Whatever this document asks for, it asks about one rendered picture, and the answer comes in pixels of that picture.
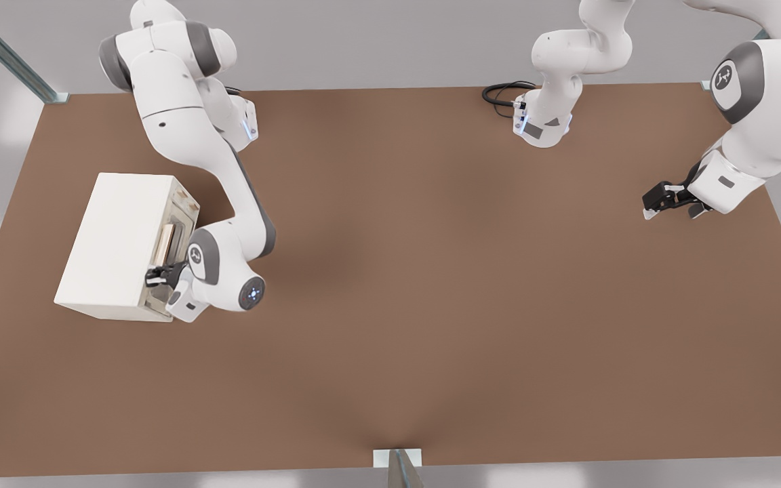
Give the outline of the oven door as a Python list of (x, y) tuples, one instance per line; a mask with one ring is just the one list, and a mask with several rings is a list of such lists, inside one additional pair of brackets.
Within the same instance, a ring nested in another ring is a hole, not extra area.
[[(176, 225), (172, 255), (167, 265), (176, 262), (185, 262), (187, 242), (191, 238), (193, 229), (195, 229), (198, 215), (199, 204), (197, 201), (193, 200), (183, 185), (177, 182), (177, 180), (174, 180), (172, 182), (172, 189), (170, 190), (168, 201), (161, 214), (160, 226), (158, 231), (156, 231), (156, 239), (151, 247), (148, 268), (149, 266), (154, 266), (153, 260), (160, 238), (161, 227), (167, 223), (174, 223)], [(172, 293), (173, 290), (167, 287), (167, 285), (158, 285), (158, 287), (145, 286), (144, 291), (140, 296), (139, 304), (151, 312), (156, 321), (171, 322), (174, 318), (173, 315), (165, 309), (165, 304), (167, 304)]]

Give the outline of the white oven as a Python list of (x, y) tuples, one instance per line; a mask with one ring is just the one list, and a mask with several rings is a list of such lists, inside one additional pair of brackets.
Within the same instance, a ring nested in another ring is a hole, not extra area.
[(168, 175), (97, 176), (54, 297), (57, 305), (97, 319), (167, 322), (156, 321), (139, 299), (174, 180)]

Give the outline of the pale oven door handle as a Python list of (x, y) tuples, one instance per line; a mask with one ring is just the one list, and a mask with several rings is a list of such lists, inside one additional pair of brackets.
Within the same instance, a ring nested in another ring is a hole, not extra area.
[(153, 260), (154, 266), (167, 266), (169, 263), (172, 255), (175, 233), (176, 225), (174, 223), (167, 223), (161, 227), (160, 238)]

